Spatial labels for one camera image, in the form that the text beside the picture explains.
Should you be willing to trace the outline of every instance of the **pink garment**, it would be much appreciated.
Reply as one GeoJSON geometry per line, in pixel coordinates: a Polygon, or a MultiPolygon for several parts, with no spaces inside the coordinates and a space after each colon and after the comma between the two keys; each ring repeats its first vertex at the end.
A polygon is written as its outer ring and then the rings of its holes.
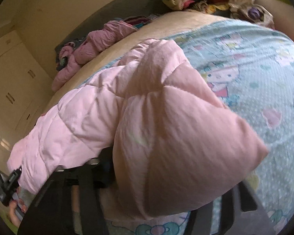
{"type": "Polygon", "coordinates": [[[37,193],[58,165],[80,166],[114,144],[105,218],[152,219],[209,203],[267,155],[173,40],[148,39],[116,65],[64,95],[13,147],[7,165],[22,165],[21,187],[37,193]]]}
{"type": "Polygon", "coordinates": [[[58,91],[84,64],[94,59],[100,52],[136,31],[137,28],[124,21],[113,20],[105,24],[102,30],[90,32],[86,40],[74,52],[69,42],[59,53],[60,60],[64,56],[69,58],[68,65],[57,73],[51,86],[52,91],[58,91]]]}
{"type": "Polygon", "coordinates": [[[191,3],[194,3],[194,0],[188,0],[184,3],[183,8],[186,9],[191,3]]]}

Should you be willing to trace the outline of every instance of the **light blue bed sheet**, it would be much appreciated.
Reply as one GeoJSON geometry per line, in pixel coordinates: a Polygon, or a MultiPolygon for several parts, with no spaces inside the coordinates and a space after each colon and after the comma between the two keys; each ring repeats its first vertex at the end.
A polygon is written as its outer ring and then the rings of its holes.
{"type": "MultiPolygon", "coordinates": [[[[246,119],[270,149],[247,180],[278,234],[294,214],[294,42],[278,31],[238,20],[166,39],[176,41],[212,91],[246,119]]],[[[218,231],[219,219],[217,199],[211,234],[218,231]]],[[[186,222],[178,230],[163,229],[163,234],[182,235],[186,222]]],[[[112,235],[153,231],[132,232],[112,225],[109,230],[112,235]]]]}

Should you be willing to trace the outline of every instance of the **beige mattress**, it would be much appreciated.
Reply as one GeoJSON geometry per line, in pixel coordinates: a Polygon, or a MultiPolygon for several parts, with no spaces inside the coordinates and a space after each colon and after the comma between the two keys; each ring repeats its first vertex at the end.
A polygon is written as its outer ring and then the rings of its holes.
{"type": "Polygon", "coordinates": [[[213,15],[206,15],[201,12],[175,11],[161,16],[139,31],[129,35],[125,39],[106,49],[95,59],[84,65],[59,91],[57,91],[45,112],[56,105],[58,101],[70,90],[78,87],[84,80],[93,73],[105,66],[112,60],[122,56],[133,46],[148,38],[164,38],[172,34],[184,32],[191,29],[200,28],[213,22],[224,20],[225,18],[213,15]]]}

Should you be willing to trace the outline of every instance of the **bed sheet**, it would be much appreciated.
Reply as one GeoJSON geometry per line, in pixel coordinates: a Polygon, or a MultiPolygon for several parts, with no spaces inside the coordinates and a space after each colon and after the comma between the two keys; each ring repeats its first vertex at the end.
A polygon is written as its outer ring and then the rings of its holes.
{"type": "MultiPolygon", "coordinates": [[[[237,20],[166,39],[176,41],[212,91],[246,119],[270,149],[247,180],[278,234],[294,214],[294,42],[278,31],[237,20]]],[[[118,228],[110,222],[109,230],[124,235],[182,235],[187,219],[187,213],[181,214],[180,222],[175,222],[178,229],[147,223],[141,224],[143,229],[118,228]]],[[[218,231],[219,220],[220,199],[216,199],[211,234],[218,231]]]]}

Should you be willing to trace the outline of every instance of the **purple object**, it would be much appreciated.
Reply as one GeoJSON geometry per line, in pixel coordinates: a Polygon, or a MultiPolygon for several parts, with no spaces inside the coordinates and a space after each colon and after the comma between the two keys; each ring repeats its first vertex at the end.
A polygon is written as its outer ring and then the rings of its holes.
{"type": "Polygon", "coordinates": [[[262,13],[256,7],[251,7],[248,10],[248,16],[253,20],[260,19],[261,15],[262,15],[262,13]]]}

